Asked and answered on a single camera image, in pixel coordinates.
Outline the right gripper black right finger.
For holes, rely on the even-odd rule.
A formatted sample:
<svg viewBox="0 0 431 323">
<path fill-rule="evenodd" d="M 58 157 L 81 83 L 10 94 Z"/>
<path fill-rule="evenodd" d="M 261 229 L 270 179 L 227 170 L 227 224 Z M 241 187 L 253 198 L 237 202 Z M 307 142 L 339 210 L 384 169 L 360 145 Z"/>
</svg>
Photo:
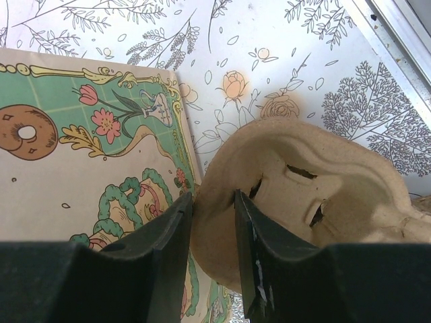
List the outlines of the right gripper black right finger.
<svg viewBox="0 0 431 323">
<path fill-rule="evenodd" d="M 429 322 L 430 246 L 317 248 L 234 195 L 244 317 L 251 322 Z"/>
</svg>

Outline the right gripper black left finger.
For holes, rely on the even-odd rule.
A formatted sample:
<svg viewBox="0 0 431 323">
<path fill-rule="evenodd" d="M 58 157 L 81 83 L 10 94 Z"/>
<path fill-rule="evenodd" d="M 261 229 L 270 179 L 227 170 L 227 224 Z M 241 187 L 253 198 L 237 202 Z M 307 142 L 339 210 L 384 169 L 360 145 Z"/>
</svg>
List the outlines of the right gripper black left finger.
<svg viewBox="0 0 431 323">
<path fill-rule="evenodd" d="M 193 199 L 100 251 L 75 242 L 1 244 L 2 322 L 179 322 Z"/>
</svg>

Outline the brown cardboard cup carrier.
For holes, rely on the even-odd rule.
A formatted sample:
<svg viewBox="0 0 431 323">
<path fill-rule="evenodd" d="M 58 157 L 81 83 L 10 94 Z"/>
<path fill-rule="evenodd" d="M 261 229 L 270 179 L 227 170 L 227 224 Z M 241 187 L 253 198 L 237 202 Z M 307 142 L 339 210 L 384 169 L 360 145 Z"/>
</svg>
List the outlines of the brown cardboard cup carrier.
<svg viewBox="0 0 431 323">
<path fill-rule="evenodd" d="M 193 205 L 191 252 L 203 272 L 240 291 L 234 195 L 314 246 L 430 241 L 430 216 L 411 203 L 383 156 L 314 125 L 255 120 L 218 149 Z"/>
</svg>

